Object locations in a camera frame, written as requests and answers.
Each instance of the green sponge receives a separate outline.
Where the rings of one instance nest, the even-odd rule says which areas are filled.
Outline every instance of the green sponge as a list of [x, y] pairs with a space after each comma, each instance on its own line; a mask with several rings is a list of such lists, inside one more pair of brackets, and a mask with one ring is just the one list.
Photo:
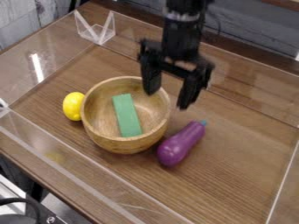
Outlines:
[[121, 137], [140, 136], [143, 131], [131, 94], [116, 95], [112, 100]]

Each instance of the eggplant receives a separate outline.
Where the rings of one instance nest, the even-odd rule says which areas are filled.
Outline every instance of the eggplant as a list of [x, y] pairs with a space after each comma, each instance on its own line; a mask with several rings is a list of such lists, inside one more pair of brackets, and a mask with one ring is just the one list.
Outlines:
[[206, 121], [192, 121], [180, 132], [163, 141], [156, 153], [161, 165], [175, 166], [183, 161], [192, 146], [204, 136], [206, 125]]

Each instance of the wooden tabletop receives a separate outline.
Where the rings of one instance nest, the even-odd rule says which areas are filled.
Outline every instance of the wooden tabletop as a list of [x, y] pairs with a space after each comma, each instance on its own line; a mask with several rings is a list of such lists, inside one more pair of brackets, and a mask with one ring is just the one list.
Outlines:
[[[91, 23], [104, 22], [108, 14], [96, 3], [87, 3], [80, 12]], [[163, 76], [172, 100], [165, 137], [191, 120], [208, 121], [207, 135], [191, 155], [165, 169], [155, 147], [133, 156], [111, 154], [92, 143], [81, 123], [65, 118], [61, 101], [67, 93], [87, 93], [107, 78], [140, 75], [132, 39], [159, 38], [160, 30], [128, 23], [129, 18], [119, 15], [116, 19], [120, 26], [111, 42], [88, 45], [11, 106], [0, 120], [3, 154], [95, 223], [266, 223], [298, 141], [298, 77], [202, 45], [216, 71], [210, 91], [184, 112], [175, 109], [182, 82]], [[71, 51], [61, 27], [73, 29], [72, 16], [45, 29], [55, 39], [55, 55], [60, 53], [57, 63]], [[44, 33], [35, 35], [44, 38]], [[28, 39], [25, 46], [35, 40]], [[73, 48], [85, 45], [76, 39], [69, 42]], [[290, 224], [299, 221], [296, 198], [280, 204]], [[282, 214], [271, 223], [283, 223]]]

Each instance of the wooden table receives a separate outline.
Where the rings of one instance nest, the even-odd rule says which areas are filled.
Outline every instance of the wooden table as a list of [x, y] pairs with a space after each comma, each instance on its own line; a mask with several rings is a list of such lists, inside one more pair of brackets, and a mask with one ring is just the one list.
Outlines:
[[[89, 23], [104, 23], [108, 9], [99, 4], [79, 11]], [[115, 17], [116, 36], [104, 46], [80, 38], [68, 15], [0, 56], [9, 104], [0, 111], [1, 153], [95, 223], [298, 223], [295, 173], [279, 191], [292, 156], [291, 170], [299, 165], [298, 76], [202, 45], [216, 71], [210, 91], [184, 112], [175, 109], [182, 82], [163, 76], [172, 100], [165, 137], [191, 120], [210, 123], [172, 169], [157, 164], [155, 147], [133, 156], [105, 152], [81, 123], [64, 117], [65, 94], [87, 93], [109, 77], [139, 76], [137, 40], [161, 36], [159, 27]]]

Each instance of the lemon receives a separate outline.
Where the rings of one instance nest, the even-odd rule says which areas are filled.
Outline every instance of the lemon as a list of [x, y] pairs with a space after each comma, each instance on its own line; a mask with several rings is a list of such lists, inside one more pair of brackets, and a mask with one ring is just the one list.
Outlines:
[[80, 105], [84, 94], [69, 93], [63, 100], [63, 113], [72, 121], [80, 121]]

